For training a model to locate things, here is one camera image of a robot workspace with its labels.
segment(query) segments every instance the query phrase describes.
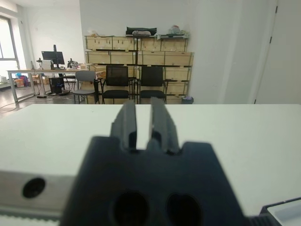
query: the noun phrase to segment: screw hole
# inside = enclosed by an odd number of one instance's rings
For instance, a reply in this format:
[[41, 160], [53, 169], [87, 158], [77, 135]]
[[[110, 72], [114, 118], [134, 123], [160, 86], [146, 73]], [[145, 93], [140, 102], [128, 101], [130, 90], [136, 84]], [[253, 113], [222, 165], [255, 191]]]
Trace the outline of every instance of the screw hole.
[[142, 226], [148, 214], [148, 204], [139, 193], [122, 194], [116, 201], [114, 215], [119, 226]]
[[41, 194], [45, 188], [46, 182], [42, 178], [35, 178], [28, 181], [23, 188], [23, 196], [31, 199]]
[[167, 200], [167, 215], [174, 226], [201, 226], [201, 208], [187, 194], [173, 194], [169, 197]]

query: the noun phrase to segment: office desk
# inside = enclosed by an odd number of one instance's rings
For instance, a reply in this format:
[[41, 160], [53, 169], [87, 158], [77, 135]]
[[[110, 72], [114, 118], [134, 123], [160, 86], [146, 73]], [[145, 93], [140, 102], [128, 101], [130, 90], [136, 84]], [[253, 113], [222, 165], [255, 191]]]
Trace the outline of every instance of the office desk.
[[[301, 105], [166, 107], [180, 146], [186, 141], [213, 145], [245, 214], [301, 196]], [[31, 105], [4, 117], [0, 170], [76, 175], [91, 137], [109, 136], [120, 108]], [[150, 113], [150, 105], [136, 105], [138, 148], [146, 148]]]
[[[35, 90], [34, 90], [33, 80], [32, 80], [32, 74], [43, 74], [43, 73], [75, 74], [78, 71], [86, 71], [86, 69], [66, 69], [66, 70], [24, 69], [24, 70], [10, 70], [10, 71], [8, 71], [8, 77], [9, 77], [11, 90], [13, 92], [14, 100], [15, 100], [15, 102], [18, 102], [18, 100], [20, 100], [20, 99], [24, 99], [24, 98], [32, 97], [32, 96], [36, 95]], [[29, 75], [29, 79], [30, 79], [31, 87], [32, 87], [32, 93], [27, 94], [27, 95], [22, 96], [22, 97], [17, 97], [16, 89], [15, 89], [15, 86], [14, 86], [14, 83], [13, 83], [13, 77], [12, 77], [13, 73], [27, 73]], [[43, 83], [43, 80], [42, 80], [42, 76], [39, 76], [39, 79], [40, 79], [40, 84], [41, 84], [41, 92], [42, 92], [42, 94], [45, 94], [45, 88], [44, 88], [44, 83]]]

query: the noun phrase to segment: door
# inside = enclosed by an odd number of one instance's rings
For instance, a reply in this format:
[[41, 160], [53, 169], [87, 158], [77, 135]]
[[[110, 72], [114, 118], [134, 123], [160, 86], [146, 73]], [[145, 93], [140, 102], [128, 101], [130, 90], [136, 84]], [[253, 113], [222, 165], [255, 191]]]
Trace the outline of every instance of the door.
[[301, 104], [300, 12], [300, 0], [279, 0], [257, 104]]

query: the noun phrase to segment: chair seat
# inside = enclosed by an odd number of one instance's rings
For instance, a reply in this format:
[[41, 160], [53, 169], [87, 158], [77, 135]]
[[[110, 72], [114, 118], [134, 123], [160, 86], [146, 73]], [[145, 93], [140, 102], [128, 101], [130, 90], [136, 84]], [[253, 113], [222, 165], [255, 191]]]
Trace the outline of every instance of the chair seat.
[[108, 90], [103, 93], [103, 98], [108, 99], [126, 99], [129, 96], [129, 92], [126, 90]]
[[151, 98], [151, 97], [157, 97], [160, 99], [164, 99], [165, 93], [163, 93], [160, 90], [142, 90], [140, 92], [140, 98]]
[[73, 94], [75, 94], [75, 95], [90, 95], [90, 94], [94, 94], [94, 93], [95, 93], [94, 89], [88, 89], [88, 90], [79, 89], [79, 90], [73, 91]]

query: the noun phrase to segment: stacked wooden boxes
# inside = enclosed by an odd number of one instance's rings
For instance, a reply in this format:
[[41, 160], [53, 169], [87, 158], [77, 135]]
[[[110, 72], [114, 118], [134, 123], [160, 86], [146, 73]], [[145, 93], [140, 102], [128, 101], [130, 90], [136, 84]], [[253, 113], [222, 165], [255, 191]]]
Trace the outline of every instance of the stacked wooden boxes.
[[[137, 79], [140, 78], [142, 66], [162, 66], [164, 79], [173, 80], [168, 84], [167, 103], [180, 104], [182, 96], [188, 93], [194, 57], [193, 53], [186, 52], [187, 43], [187, 39], [86, 36], [86, 62], [91, 71], [104, 77], [106, 65], [126, 65], [129, 77]], [[105, 87], [105, 90], [108, 89], [122, 88]], [[148, 89], [163, 87], [141, 87], [141, 90]]]

